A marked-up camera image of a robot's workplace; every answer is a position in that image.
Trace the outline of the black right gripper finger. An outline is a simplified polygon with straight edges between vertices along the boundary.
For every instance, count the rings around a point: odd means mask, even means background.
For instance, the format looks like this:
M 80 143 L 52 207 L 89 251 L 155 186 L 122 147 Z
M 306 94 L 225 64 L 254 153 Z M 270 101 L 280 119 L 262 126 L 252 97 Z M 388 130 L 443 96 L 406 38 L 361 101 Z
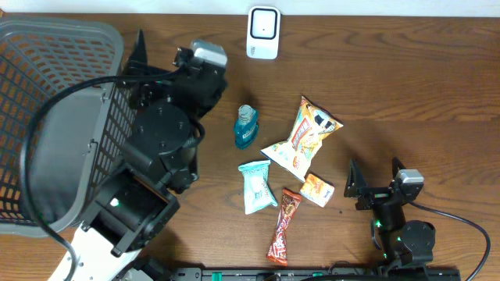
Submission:
M 367 188 L 361 169 L 351 159 L 349 162 L 349 174 L 345 185 L 344 197 L 359 197 Z
M 392 171 L 392 176 L 393 176 L 394 179 L 397 178 L 397 175 L 398 175 L 398 173 L 399 173 L 400 170 L 405 170 L 405 166 L 399 160 L 398 157 L 394 157 L 391 160 L 391 171 Z

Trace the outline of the small orange snack packet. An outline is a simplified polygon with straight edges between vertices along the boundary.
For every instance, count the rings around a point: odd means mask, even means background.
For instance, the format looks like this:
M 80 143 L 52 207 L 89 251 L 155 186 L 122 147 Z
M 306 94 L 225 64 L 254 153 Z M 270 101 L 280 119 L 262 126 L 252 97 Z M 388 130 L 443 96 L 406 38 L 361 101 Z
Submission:
M 316 205 L 324 208 L 333 197 L 335 188 L 333 185 L 323 181 L 318 176 L 310 173 L 302 185 L 299 193 Z

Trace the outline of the blue mouthwash bottle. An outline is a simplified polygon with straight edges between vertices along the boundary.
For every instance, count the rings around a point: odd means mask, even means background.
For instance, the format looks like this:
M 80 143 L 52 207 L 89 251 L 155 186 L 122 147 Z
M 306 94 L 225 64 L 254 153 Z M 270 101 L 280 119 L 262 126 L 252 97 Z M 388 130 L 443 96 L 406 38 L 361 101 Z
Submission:
M 243 150 L 250 146 L 256 139 L 259 124 L 259 113 L 250 105 L 242 105 L 238 109 L 237 121 L 234 124 L 235 145 Z

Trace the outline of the yellow chips bag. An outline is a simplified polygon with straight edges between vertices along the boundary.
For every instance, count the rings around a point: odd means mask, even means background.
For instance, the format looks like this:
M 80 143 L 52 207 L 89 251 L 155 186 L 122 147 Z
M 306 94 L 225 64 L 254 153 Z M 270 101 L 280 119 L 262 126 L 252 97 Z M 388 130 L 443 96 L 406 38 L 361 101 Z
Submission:
M 343 124 L 329 112 L 301 96 L 289 138 L 262 149 L 261 153 L 305 182 L 306 173 L 323 140 L 342 127 Z

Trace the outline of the teal tissue pack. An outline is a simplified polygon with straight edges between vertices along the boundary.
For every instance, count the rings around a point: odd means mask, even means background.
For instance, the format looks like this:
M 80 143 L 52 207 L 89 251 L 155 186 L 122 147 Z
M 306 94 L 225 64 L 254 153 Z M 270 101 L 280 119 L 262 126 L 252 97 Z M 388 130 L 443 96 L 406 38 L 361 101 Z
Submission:
M 270 160 L 249 162 L 238 167 L 244 177 L 245 214 L 250 215 L 278 203 L 269 185 Z

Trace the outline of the red brown snack bar wrapper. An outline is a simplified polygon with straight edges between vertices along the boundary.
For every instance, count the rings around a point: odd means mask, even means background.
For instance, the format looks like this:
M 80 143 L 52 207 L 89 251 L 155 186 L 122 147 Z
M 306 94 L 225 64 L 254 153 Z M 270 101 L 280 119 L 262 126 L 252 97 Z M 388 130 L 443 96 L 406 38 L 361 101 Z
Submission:
M 287 266 L 287 229 L 293 219 L 299 204 L 302 201 L 300 194 L 289 189 L 283 190 L 280 213 L 278 215 L 277 227 L 270 244 L 266 257 L 279 265 Z

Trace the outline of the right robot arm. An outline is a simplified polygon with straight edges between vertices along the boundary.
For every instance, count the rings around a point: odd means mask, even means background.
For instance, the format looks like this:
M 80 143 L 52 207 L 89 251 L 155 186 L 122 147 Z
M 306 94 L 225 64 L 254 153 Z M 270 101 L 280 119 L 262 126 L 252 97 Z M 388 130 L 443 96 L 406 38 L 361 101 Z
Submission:
M 420 267 L 433 260 L 435 228 L 429 222 L 408 221 L 403 206 L 413 202 L 423 189 L 424 178 L 392 159 L 393 180 L 386 187 L 369 187 L 361 169 L 351 160 L 345 197 L 357 200 L 358 211 L 372 211 L 373 239 L 395 267 Z

